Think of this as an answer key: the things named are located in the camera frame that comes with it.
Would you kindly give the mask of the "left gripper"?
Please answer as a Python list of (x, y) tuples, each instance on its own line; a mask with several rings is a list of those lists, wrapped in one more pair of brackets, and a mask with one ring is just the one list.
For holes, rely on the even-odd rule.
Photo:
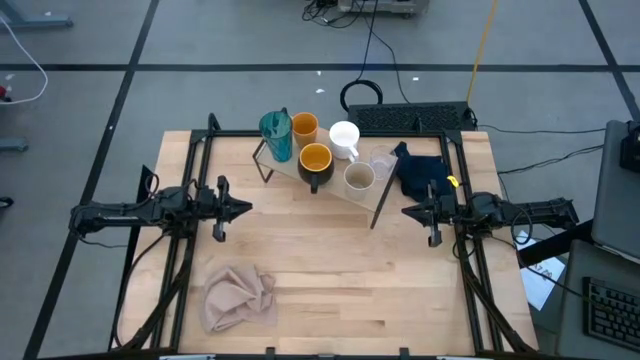
[[(198, 219), (201, 221), (214, 219), (213, 237), (217, 242), (226, 241), (224, 223), (231, 223), (240, 215), (253, 208), (253, 204), (233, 197), (228, 198), (229, 182), (224, 175), (217, 178), (217, 192), (208, 185), (203, 185), (198, 192)], [(228, 219), (228, 207), (232, 210)]]

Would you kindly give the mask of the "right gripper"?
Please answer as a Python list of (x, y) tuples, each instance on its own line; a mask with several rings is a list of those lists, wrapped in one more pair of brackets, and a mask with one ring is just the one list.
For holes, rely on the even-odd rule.
[(456, 200), (452, 195), (441, 196), (437, 182), (431, 181), (427, 187), (427, 201), (401, 209), (401, 212), (420, 224), (428, 224), (430, 235), (428, 245), (438, 247), (442, 243), (440, 223), (451, 224), (457, 213)]

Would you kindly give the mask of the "grey desk foot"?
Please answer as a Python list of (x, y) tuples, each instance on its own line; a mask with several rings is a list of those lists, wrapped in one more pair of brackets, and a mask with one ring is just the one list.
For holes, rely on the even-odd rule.
[(52, 27), (72, 27), (69, 16), (27, 15), (12, 0), (0, 0), (0, 20), (12, 29), (36, 29)]

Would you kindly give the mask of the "black mug orange inside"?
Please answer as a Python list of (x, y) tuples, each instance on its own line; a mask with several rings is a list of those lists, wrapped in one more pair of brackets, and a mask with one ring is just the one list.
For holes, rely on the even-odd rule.
[(316, 194), (319, 186), (329, 182), (335, 169), (330, 149), (321, 143), (306, 145), (299, 154), (297, 170), (300, 178), (310, 185), (310, 192)]

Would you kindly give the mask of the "white paper sheet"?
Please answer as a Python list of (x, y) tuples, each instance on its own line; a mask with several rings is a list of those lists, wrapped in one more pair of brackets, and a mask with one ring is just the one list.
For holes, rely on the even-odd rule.
[(558, 281), (564, 269), (562, 261), (550, 258), (520, 270), (528, 303), (536, 310), (543, 309), (555, 287), (550, 279)]

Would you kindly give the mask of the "black desk device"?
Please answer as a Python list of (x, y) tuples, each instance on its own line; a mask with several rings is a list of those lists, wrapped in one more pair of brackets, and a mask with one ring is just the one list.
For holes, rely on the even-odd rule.
[(640, 173), (640, 122), (629, 121), (627, 135), (620, 143), (619, 165), (621, 168)]

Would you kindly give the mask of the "dark navy cloth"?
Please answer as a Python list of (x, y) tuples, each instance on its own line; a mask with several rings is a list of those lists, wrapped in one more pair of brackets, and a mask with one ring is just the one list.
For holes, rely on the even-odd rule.
[(428, 196), (427, 187), (431, 181), (436, 182), (435, 193), (452, 193), (453, 185), (447, 179), (450, 172), (441, 156), (411, 155), (406, 142), (400, 142), (394, 152), (399, 162), (396, 175), (400, 179), (401, 191), (405, 196), (418, 203), (423, 202)]

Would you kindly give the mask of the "blue faceted plastic tumbler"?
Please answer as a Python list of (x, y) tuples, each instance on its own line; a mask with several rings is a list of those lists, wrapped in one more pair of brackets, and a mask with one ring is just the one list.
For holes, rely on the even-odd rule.
[(263, 115), (259, 121), (259, 131), (277, 162), (286, 162), (291, 158), (292, 118), (286, 107)]

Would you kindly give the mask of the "black keyboard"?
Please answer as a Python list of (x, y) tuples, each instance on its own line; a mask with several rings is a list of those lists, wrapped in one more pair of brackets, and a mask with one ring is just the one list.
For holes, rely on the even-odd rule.
[(583, 332), (640, 353), (640, 290), (594, 277), (582, 279)]

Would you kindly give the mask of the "black perforated box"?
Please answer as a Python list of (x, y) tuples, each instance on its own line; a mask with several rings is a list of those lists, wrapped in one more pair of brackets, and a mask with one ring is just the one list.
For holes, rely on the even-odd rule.
[(466, 102), (352, 105), (348, 120), (365, 131), (474, 131), (477, 120)]

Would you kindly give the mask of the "white ceramic mug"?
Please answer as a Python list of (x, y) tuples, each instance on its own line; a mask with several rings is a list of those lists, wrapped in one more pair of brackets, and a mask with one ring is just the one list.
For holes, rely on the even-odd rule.
[(349, 160), (351, 163), (359, 160), (357, 150), (360, 139), (360, 130), (352, 122), (339, 121), (329, 129), (330, 149), (333, 156), (340, 160)]

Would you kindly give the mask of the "clear glass cup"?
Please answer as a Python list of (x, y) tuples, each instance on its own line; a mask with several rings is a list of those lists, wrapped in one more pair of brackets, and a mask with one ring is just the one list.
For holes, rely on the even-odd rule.
[(386, 179), (392, 172), (397, 157), (394, 150), (386, 145), (378, 145), (370, 152), (369, 165), (373, 168), (377, 180)]

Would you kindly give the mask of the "wooden shelf black legs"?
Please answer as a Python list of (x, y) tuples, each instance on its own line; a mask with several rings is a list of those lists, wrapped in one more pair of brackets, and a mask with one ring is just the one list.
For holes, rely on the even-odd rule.
[[(315, 143), (321, 143), (330, 149), (329, 130), (323, 129), (320, 126), (318, 126)], [(359, 152), (359, 160), (357, 162), (365, 162), (369, 164), (370, 152), (376, 146), (367, 145), (365, 143), (365, 140), (361, 137), (361, 132), (360, 132), (360, 139), (358, 141), (358, 146), (357, 146), (357, 150)], [(384, 180), (376, 179), (375, 184), (370, 189), (367, 197), (364, 200), (353, 201), (348, 199), (345, 194), (345, 181), (344, 181), (344, 171), (346, 167), (351, 164), (351, 162), (349, 160), (340, 160), (333, 156), (335, 169), (334, 169), (334, 173), (331, 180), (324, 185), (320, 185), (318, 192), (316, 194), (312, 194), (310, 192), (310, 185), (304, 182), (300, 178), (297, 170), (299, 154), (302, 149), (300, 149), (299, 146), (297, 145), (293, 135), (291, 158), (286, 162), (277, 162), (273, 158), (272, 153), (269, 147), (267, 146), (266, 141), (262, 137), (262, 140), (259, 146), (254, 151), (253, 159), (257, 167), (259, 168), (267, 167), (269, 169), (269, 173), (262, 176), (263, 181), (268, 182), (271, 175), (275, 172), (278, 172), (280, 174), (286, 175), (296, 180), (297, 182), (301, 183), (304, 186), (304, 192), (312, 195), (315, 198), (319, 197), (319, 195), (323, 193), (330, 193), (332, 195), (340, 197), (347, 202), (358, 205), (368, 210), (369, 212), (371, 212), (373, 214), (373, 218), (371, 220), (370, 227), (374, 228), (380, 216), (380, 213), (382, 211), (382, 208), (386, 201), (388, 193), (390, 191), (391, 184), (393, 183), (393, 177), (395, 176), (398, 163), (399, 163), (398, 157), (396, 156), (397, 160), (396, 160), (395, 166), (392, 172), (389, 174), (389, 176), (386, 179)]]

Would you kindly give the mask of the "tall cream cup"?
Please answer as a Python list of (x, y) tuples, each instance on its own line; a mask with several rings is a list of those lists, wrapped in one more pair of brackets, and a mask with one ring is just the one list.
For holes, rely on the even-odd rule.
[(353, 201), (364, 200), (376, 181), (373, 168), (365, 162), (354, 162), (344, 171), (345, 194)]

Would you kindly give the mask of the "grey desk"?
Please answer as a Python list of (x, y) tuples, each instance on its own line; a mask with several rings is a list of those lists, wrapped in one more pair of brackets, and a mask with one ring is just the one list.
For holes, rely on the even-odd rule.
[(596, 360), (640, 360), (640, 353), (587, 336), (583, 332), (582, 279), (594, 277), (640, 290), (640, 173), (619, 165), (626, 123), (607, 123), (596, 205), (588, 234), (570, 247), (560, 331), (555, 353)]

